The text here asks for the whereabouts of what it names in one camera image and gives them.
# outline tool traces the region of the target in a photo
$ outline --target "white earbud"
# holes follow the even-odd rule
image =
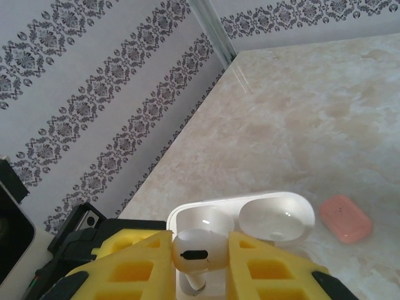
[[[172,259],[191,287],[199,291],[206,285],[206,272],[228,265],[228,239],[205,229],[181,231],[172,243]]]

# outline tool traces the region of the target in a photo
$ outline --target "pink silicone case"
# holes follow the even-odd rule
[[[346,196],[325,201],[319,215],[333,234],[344,243],[355,243],[373,230],[372,221]]]

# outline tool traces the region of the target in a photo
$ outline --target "damask pattern stripe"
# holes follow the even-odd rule
[[[50,166],[62,158],[62,152],[68,151],[80,138],[81,132],[114,99],[114,93],[144,66],[151,53],[158,50],[160,43],[189,13],[186,0],[162,2],[161,7],[146,18],[147,24],[138,26],[137,33],[132,33],[130,39],[97,68],[97,74],[86,79],[85,85],[78,89],[78,96],[72,95],[66,106],[60,107],[59,115],[47,121],[47,128],[39,129],[39,137],[32,137],[26,149],[16,154],[17,160],[12,166],[26,186],[37,186],[42,181],[51,171]]]
[[[381,14],[384,9],[394,13],[400,0],[290,0],[277,2],[274,6],[259,7],[222,17],[221,22],[230,39],[253,34],[271,33],[281,29],[302,28],[319,23],[345,21],[353,17]]]
[[[19,32],[19,41],[9,41],[0,56],[0,108],[7,109],[7,99],[17,100],[23,89],[32,86],[31,78],[41,77],[69,46],[81,38],[94,19],[101,19],[113,2],[104,0],[56,0],[42,20],[32,20],[28,33]]]
[[[212,82],[212,85],[210,87],[208,87],[206,93],[204,95],[201,96],[201,100],[198,101],[196,103],[196,108],[192,109],[190,115],[186,116],[183,120],[183,123],[179,126],[179,130],[175,131],[174,134],[172,135],[172,138],[168,141],[168,145],[164,146],[161,149],[161,153],[160,155],[155,157],[155,161],[153,163],[151,163],[151,165],[148,168],[148,172],[143,174],[143,179],[139,180],[136,184],[135,184],[135,189],[132,190],[131,192],[129,192],[129,197],[124,199],[124,201],[121,203],[121,209],[117,209],[117,211],[115,212],[116,216],[119,216],[122,211],[124,210],[124,208],[128,205],[128,203],[131,201],[132,197],[135,196],[135,194],[137,193],[137,191],[139,190],[139,188],[142,186],[142,184],[144,183],[144,181],[147,179],[147,177],[149,177],[149,175],[151,174],[151,172],[154,170],[154,168],[157,166],[158,162],[161,160],[161,158],[164,156],[164,154],[167,152],[167,150],[169,149],[169,147],[171,147],[171,145],[173,144],[173,142],[175,141],[175,139],[178,137],[178,135],[181,133],[181,131],[184,129],[184,127],[186,126],[186,124],[190,121],[190,119],[193,117],[194,113],[198,110],[198,108],[200,107],[200,105],[203,103],[203,101],[205,100],[205,98],[208,96],[208,94],[211,92],[211,90],[213,89],[213,87],[216,85],[216,83],[220,80],[220,78],[222,77],[222,75],[224,74],[225,70],[223,69],[221,71],[220,74],[218,74],[217,78],[215,79],[215,81]]]
[[[112,139],[112,144],[108,144],[106,151],[97,157],[97,164],[92,164],[90,170],[83,174],[80,185],[73,186],[74,192],[62,199],[63,205],[58,206],[55,215],[49,216],[44,222],[47,231],[55,233],[75,205],[98,200],[96,195],[104,192],[108,182],[114,181],[113,175],[118,174],[123,164],[134,155],[143,139],[161,120],[163,112],[173,105],[176,97],[185,90],[188,82],[192,81],[213,53],[211,43],[202,33],[165,75],[164,81],[143,101],[142,108],[138,108],[136,114],[129,118],[128,126],[123,126],[121,132]]]

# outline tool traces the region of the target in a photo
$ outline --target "yellow foam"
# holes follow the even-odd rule
[[[175,300],[172,231],[161,231],[132,246],[89,262],[67,276],[89,277],[72,300]]]
[[[159,232],[160,230],[122,229],[102,242],[100,248],[94,248],[92,254],[96,255],[96,259],[103,258]]]
[[[308,259],[240,232],[229,233],[228,300],[330,300],[313,271],[329,274]]]

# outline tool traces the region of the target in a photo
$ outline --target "marble countertop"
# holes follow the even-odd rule
[[[299,247],[360,299],[400,294],[400,34],[241,52],[120,218],[268,190],[310,201]],[[320,205],[349,196],[373,221],[339,242]]]

